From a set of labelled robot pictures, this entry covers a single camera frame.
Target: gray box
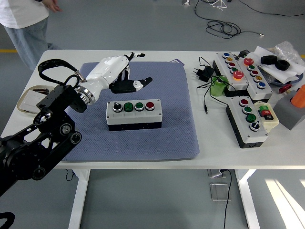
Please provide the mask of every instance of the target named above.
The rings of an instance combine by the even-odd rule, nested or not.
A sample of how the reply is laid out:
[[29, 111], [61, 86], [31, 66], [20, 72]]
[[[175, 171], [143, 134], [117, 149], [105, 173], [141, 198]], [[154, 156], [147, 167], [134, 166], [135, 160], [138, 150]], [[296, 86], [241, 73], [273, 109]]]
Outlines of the gray box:
[[285, 95], [281, 98], [273, 108], [278, 120], [287, 129], [292, 130], [297, 124], [305, 118], [305, 108], [295, 107], [291, 103], [291, 99], [296, 94], [296, 91]]

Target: robotic arm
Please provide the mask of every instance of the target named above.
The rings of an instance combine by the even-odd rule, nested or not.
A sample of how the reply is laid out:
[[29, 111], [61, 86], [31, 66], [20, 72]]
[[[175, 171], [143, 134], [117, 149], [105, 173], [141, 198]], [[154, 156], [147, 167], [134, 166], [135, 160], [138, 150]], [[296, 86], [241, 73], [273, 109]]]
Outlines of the robotic arm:
[[[69, 63], [53, 59], [38, 66], [42, 79], [57, 83], [53, 91], [37, 104], [40, 112], [33, 124], [12, 136], [0, 138], [0, 196], [17, 180], [44, 178], [76, 145], [81, 141], [81, 133], [75, 130], [74, 121], [65, 113], [70, 106], [83, 113], [87, 105], [95, 103], [102, 90], [109, 88], [113, 93], [136, 92], [152, 81], [129, 80], [129, 61], [135, 57], [144, 57], [143, 53], [102, 59], [85, 78]], [[56, 81], [43, 74], [49, 68], [64, 66], [75, 73], [65, 82]], [[74, 86], [68, 85], [76, 78]], [[39, 131], [32, 141], [25, 137], [33, 131]]]

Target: table leg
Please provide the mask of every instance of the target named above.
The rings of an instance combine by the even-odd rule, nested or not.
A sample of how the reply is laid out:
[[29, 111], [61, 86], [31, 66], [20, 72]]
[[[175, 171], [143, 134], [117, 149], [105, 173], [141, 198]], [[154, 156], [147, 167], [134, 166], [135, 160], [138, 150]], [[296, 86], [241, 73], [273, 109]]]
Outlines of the table leg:
[[235, 174], [239, 186], [240, 195], [244, 205], [244, 212], [246, 214], [248, 228], [259, 229], [259, 223], [254, 208], [248, 178], [256, 171], [256, 169], [236, 169]]
[[78, 184], [69, 222], [69, 229], [79, 229], [81, 226], [81, 216], [86, 198], [90, 169], [73, 169], [73, 171], [78, 177]]

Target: white table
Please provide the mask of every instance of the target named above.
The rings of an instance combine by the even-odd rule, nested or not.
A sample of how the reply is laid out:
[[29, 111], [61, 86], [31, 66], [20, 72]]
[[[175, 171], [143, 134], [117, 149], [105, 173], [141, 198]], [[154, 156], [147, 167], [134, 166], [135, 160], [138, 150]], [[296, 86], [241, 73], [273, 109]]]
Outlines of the white table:
[[[63, 59], [80, 69], [85, 62], [99, 62], [104, 57], [123, 55], [130, 51], [81, 51], [81, 50], [50, 50], [46, 51], [41, 62], [49, 59]], [[204, 84], [198, 80], [194, 73], [199, 68], [199, 57], [202, 56], [210, 64], [215, 58], [216, 52], [177, 52], [177, 51], [141, 51], [146, 54], [144, 58], [134, 61], [158, 61], [169, 62], [179, 59], [185, 66], [189, 87], [192, 112], [194, 116], [196, 133], [199, 142], [199, 155], [190, 160], [175, 161], [142, 161], [142, 162], [60, 162], [56, 168], [72, 168], [79, 178], [75, 201], [69, 228], [79, 228], [81, 213], [85, 200], [90, 169], [235, 169], [238, 179], [241, 197], [244, 204], [249, 228], [259, 228], [251, 193], [247, 179], [256, 169], [304, 169], [305, 122], [300, 123], [291, 131], [279, 124], [269, 134], [267, 140], [259, 148], [240, 149], [235, 138], [233, 129], [225, 112], [225, 106], [206, 96], [208, 114], [203, 110], [203, 95], [205, 89], [196, 89]], [[64, 80], [71, 75], [66, 68], [54, 68], [45, 72], [49, 77], [56, 80]], [[294, 85], [300, 87], [302, 82]], [[35, 70], [25, 87], [35, 85], [56, 86], [53, 83], [42, 80], [38, 71]], [[271, 106], [282, 97], [277, 90], [272, 95], [269, 103]], [[226, 102], [225, 96], [220, 99]], [[3, 133], [3, 136], [13, 135], [30, 125], [35, 115], [25, 114], [17, 108], [14, 109]]]

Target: jeans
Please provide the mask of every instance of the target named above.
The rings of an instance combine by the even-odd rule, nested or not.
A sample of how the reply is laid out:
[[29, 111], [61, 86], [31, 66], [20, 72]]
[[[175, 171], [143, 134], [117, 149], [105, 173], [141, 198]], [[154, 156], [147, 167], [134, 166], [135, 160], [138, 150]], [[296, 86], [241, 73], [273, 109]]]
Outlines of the jeans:
[[61, 49], [46, 42], [48, 18], [22, 29], [5, 27], [20, 58], [32, 71], [36, 68], [42, 54], [49, 49]]

